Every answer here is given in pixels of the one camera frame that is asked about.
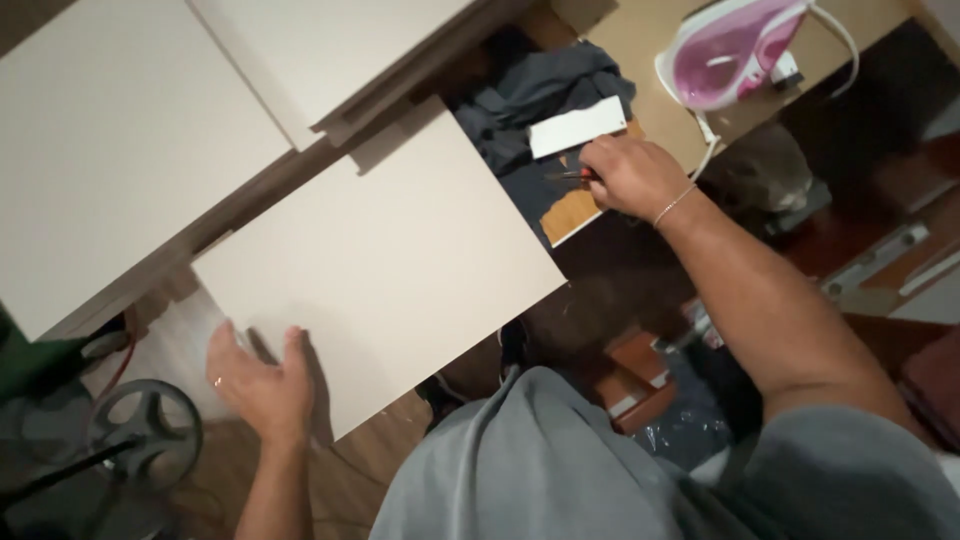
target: green object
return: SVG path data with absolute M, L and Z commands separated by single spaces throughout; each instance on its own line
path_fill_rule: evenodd
M 0 308 L 0 404 L 23 394 L 47 374 L 79 374 L 86 366 L 80 350 L 87 340 L 30 343 Z

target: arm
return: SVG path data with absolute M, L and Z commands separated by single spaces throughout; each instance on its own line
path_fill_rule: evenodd
M 650 142 L 599 137 L 581 160 L 604 180 L 590 185 L 598 203 L 649 222 L 690 186 L 677 162 Z M 766 421 L 802 405 L 842 404 L 913 429 L 896 388 L 833 305 L 700 190 L 658 228 L 763 396 Z
M 267 365 L 237 345 L 226 322 L 207 350 L 207 379 L 260 436 L 260 461 L 237 540 L 313 538 L 306 466 L 313 385 L 302 331 L 291 328 L 285 340 L 283 363 Z

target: forearm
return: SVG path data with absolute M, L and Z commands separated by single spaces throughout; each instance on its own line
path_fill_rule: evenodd
M 261 446 L 260 462 L 240 516 L 236 539 L 264 538 L 313 538 L 305 439 Z
M 896 388 L 826 297 L 699 190 L 660 230 L 763 396 L 767 419 L 798 405 L 842 403 L 912 427 Z

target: sleeve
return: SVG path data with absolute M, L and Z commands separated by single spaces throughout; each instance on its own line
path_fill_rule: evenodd
M 792 538 L 960 538 L 960 499 L 900 426 L 839 405 L 784 412 L 736 487 Z

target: white cable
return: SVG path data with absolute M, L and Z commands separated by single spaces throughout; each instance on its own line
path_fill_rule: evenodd
M 700 161 L 700 166 L 697 167 L 696 172 L 694 172 L 693 176 L 690 177 L 690 180 L 693 182 L 697 182 L 697 180 L 700 178 L 700 175 L 704 174 L 707 164 L 710 163 L 710 160 L 713 158 L 713 152 L 717 149 L 717 144 L 720 143 L 720 135 L 715 134 L 713 129 L 710 128 L 710 125 L 707 122 L 707 117 L 699 111 L 697 111 L 695 114 L 697 118 L 697 125 L 700 126 L 700 131 L 704 134 L 704 141 L 707 143 L 707 153 L 704 154 L 704 158 Z
M 853 41 L 853 37 L 849 32 L 847 32 L 847 29 L 844 28 L 843 24 L 840 24 L 840 21 L 838 21 L 833 15 L 829 14 L 827 10 L 824 10 L 816 4 L 810 4 L 810 11 L 817 15 L 818 18 L 827 23 L 829 26 L 833 27 L 833 30 L 835 30 L 837 34 L 839 34 L 840 37 L 842 37 L 847 43 L 847 46 L 850 47 L 850 52 L 853 55 L 853 71 L 851 72 L 850 78 L 847 80 L 847 82 L 830 94 L 831 98 L 835 98 L 849 90 L 851 86 L 853 86 L 853 83 L 856 82 L 856 77 L 860 74 L 860 51 L 856 48 L 856 43 Z

